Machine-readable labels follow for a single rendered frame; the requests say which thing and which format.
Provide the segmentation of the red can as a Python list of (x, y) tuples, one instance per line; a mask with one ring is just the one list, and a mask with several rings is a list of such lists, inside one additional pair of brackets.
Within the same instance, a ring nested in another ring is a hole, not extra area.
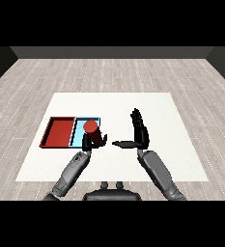
[(83, 124), (83, 129), (92, 140), (93, 143), (99, 142), (102, 140), (101, 132), (99, 130), (99, 126), (96, 121), (88, 120)]

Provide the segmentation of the dark grey robot body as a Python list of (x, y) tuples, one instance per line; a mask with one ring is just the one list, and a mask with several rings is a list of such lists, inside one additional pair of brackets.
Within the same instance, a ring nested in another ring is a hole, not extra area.
[(103, 181), (100, 189), (86, 193), (83, 201), (141, 201), (138, 193), (124, 189), (121, 181), (116, 182), (115, 189), (108, 188), (108, 182)]

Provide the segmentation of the red shallow open box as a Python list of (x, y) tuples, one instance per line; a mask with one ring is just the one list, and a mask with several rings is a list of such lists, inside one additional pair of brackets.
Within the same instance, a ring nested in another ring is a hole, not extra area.
[(51, 117), (43, 133), (40, 148), (67, 149), (75, 117)]

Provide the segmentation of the light blue shallow open box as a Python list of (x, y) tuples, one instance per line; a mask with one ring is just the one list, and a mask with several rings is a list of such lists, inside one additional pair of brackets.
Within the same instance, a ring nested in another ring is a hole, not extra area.
[(82, 148), (82, 138), (83, 134), (85, 133), (83, 125), (89, 120), (93, 120), (96, 122), (97, 125), (100, 125), (100, 117), (77, 117), (75, 119), (69, 143), (69, 147), (71, 149)]

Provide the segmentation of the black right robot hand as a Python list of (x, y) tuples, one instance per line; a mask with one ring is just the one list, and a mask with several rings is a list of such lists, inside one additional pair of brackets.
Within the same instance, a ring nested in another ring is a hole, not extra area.
[(135, 108), (130, 114), (134, 128), (133, 141), (114, 141), (113, 145), (122, 149), (146, 150), (150, 144), (149, 132), (147, 127), (144, 126), (143, 119), (140, 111)]

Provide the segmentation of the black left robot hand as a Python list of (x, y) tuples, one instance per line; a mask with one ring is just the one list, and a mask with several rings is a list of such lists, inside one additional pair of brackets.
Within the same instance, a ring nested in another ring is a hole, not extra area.
[(101, 141), (93, 143), (87, 134), (83, 135), (82, 138), (82, 150), (83, 151), (91, 151), (92, 149), (98, 149), (103, 147), (106, 144), (107, 135), (104, 135)]

